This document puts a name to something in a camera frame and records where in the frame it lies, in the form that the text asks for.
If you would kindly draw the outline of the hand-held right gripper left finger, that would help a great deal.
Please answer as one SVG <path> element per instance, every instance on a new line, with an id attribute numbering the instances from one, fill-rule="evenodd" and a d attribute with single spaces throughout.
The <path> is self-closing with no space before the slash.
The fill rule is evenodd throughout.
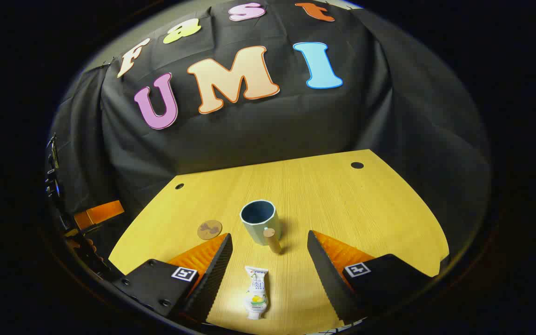
<path id="1" fill-rule="evenodd" d="M 231 235 L 221 234 L 168 262 L 146 260 L 112 285 L 162 317 L 205 322 L 232 252 Z"/>

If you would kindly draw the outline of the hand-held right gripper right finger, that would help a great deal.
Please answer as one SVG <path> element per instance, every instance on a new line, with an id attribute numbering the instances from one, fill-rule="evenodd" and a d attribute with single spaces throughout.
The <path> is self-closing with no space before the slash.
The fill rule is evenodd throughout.
<path id="1" fill-rule="evenodd" d="M 396 257 L 373 257 L 310 230 L 307 249 L 336 315 L 343 322 L 380 316 L 432 282 L 433 278 Z"/>

